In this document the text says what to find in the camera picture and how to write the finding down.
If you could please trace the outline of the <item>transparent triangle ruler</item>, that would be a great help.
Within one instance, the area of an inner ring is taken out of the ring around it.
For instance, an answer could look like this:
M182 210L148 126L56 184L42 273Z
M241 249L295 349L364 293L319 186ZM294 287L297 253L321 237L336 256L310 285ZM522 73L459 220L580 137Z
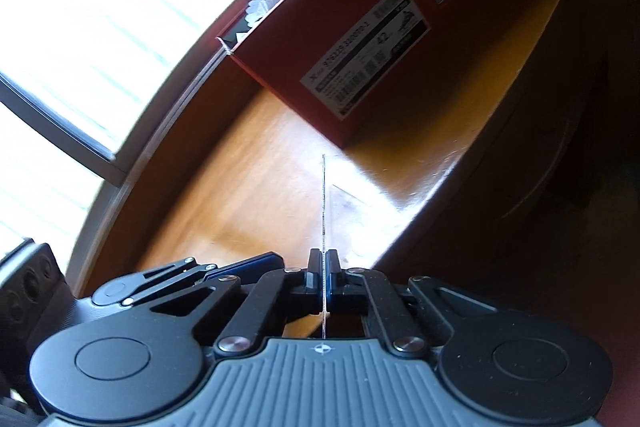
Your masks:
M332 246L332 210L330 197L330 166L327 153L321 155L321 173L322 173L322 199L321 199L321 338L326 340L328 337L329 326L329 290L331 289L330 270L329 270L329 249ZM348 324L347 317L339 315L337 321L333 324L333 339L341 340L360 340L362 331L362 322L358 320L355 323Z

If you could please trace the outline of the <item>window frame with glass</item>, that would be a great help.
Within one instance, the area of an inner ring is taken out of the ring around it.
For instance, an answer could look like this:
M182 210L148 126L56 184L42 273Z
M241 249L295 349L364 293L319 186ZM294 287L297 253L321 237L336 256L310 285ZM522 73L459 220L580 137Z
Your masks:
M234 0L1 0L1 100L113 184L178 98L179 62Z

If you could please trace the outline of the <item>white badminton shuttlecock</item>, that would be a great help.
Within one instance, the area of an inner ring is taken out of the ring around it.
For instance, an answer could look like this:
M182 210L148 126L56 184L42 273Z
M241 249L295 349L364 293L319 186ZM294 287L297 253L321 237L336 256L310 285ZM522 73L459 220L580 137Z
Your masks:
M249 28L257 26L281 0L250 0L245 10Z

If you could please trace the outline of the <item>red cardboard shoe box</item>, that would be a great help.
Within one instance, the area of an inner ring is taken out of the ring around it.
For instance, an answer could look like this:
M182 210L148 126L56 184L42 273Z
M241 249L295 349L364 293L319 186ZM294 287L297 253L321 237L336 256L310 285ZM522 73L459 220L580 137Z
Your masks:
M228 54L332 143L406 92L475 0L282 0Z

